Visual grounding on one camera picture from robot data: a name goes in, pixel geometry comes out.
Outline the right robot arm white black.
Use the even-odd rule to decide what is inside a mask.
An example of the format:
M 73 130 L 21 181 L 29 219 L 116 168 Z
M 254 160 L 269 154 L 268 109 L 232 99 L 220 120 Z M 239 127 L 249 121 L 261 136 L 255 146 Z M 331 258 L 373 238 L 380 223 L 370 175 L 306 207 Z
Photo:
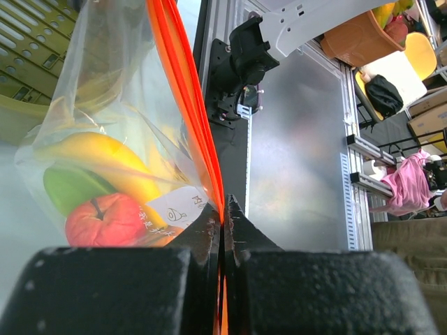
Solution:
M 233 77 L 227 92 L 256 85 L 265 73 L 309 40 L 385 1 L 273 1 L 274 8 L 247 20 L 230 34 Z

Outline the red toy apple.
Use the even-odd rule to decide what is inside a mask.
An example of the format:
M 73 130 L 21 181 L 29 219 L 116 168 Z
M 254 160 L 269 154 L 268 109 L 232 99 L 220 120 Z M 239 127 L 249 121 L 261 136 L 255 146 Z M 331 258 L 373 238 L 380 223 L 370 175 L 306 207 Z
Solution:
M 132 246 L 143 238 L 146 227 L 139 204 L 113 193 L 76 207 L 67 217 L 65 233 L 71 246 Z

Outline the green toy starfruit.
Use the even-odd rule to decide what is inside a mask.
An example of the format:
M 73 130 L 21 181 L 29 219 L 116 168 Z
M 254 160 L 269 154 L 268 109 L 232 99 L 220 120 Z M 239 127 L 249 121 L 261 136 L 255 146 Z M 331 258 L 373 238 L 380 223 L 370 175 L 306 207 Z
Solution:
M 43 173 L 45 191 L 57 211 L 67 217 L 92 198 L 116 193 L 104 178 L 78 167 L 53 165 Z

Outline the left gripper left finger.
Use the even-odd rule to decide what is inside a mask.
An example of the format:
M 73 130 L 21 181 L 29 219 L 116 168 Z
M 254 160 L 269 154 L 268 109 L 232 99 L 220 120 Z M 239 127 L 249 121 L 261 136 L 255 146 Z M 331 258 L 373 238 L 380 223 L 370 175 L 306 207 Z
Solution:
M 167 246 L 45 248 L 24 267 L 2 334 L 218 334 L 218 213 Z

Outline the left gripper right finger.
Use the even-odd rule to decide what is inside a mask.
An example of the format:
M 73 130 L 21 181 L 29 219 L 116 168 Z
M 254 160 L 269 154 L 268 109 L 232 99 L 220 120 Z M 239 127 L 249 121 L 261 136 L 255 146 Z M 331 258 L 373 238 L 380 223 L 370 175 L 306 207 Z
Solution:
M 435 334 L 410 269 L 392 253 L 285 251 L 226 198 L 229 334 Z

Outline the yellow toy banana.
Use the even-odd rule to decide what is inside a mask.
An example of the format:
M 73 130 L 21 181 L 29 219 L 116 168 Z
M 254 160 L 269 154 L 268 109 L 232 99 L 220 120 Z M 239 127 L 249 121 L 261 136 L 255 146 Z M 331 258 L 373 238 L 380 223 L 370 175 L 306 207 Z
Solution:
M 117 191 L 134 199 L 154 228 L 168 224 L 148 203 L 162 196 L 161 189 L 143 161 L 124 143 L 108 135 L 82 132 L 40 147 L 39 159 L 55 159 L 86 168 L 105 179 Z

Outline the clear zip bag orange zipper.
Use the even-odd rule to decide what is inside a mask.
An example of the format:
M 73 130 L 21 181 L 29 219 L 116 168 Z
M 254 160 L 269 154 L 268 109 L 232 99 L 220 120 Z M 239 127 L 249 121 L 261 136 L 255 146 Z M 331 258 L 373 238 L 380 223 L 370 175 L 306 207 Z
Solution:
M 35 151 L 69 135 L 93 132 L 124 143 L 162 196 L 148 205 L 168 224 L 132 246 L 167 246 L 211 206 L 224 220 L 224 188 L 193 52 L 176 1 L 88 1 L 76 22 L 48 113 L 16 156 L 26 185 L 63 232 L 67 217 L 49 199 L 43 173 L 53 165 L 88 170 Z M 71 246 L 55 248 L 86 248 Z

